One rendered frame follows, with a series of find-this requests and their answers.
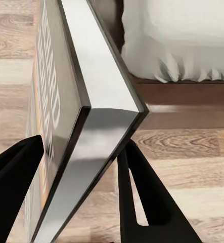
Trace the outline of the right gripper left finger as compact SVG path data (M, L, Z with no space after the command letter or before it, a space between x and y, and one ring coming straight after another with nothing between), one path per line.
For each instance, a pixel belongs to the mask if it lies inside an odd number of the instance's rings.
M41 135L0 154L0 243L6 243L43 155Z

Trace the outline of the hardback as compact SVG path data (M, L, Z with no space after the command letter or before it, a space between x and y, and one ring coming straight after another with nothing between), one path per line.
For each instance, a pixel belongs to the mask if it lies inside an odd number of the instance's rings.
M54 243L149 114L93 0L40 0L25 139L44 155L26 243Z

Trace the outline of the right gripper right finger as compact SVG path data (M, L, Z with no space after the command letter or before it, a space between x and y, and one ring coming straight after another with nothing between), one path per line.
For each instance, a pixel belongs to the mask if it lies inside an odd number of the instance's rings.
M137 223L131 169L149 226ZM203 243L136 143L118 155L121 243Z

